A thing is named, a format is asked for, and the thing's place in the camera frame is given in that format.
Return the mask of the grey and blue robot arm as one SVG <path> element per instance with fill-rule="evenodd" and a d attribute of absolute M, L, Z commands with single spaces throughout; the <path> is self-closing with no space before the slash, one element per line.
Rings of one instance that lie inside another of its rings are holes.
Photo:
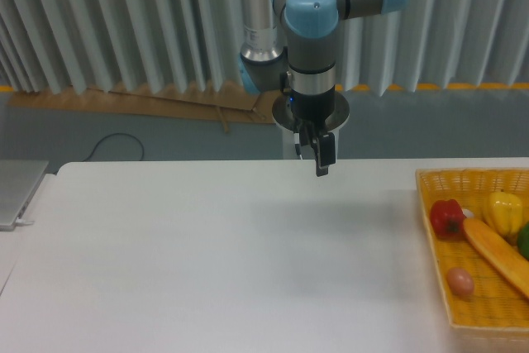
<path fill-rule="evenodd" d="M 336 163 L 339 130 L 350 107 L 336 91 L 342 21 L 402 11 L 408 0 L 242 0 L 238 58 L 247 93 L 279 90 L 272 113 L 291 135 L 293 154 L 312 152 L 315 174 Z"/>

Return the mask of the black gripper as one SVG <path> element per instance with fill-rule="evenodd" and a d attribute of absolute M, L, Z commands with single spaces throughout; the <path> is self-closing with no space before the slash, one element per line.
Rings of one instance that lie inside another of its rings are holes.
<path fill-rule="evenodd" d="M 280 88 L 286 103 L 298 123 L 299 145 L 316 147 L 316 176 L 328 174 L 336 163 L 336 138 L 332 132 L 318 135 L 317 126 L 322 126 L 334 112 L 334 71 L 319 74 L 303 74 L 287 71 L 280 75 Z"/>

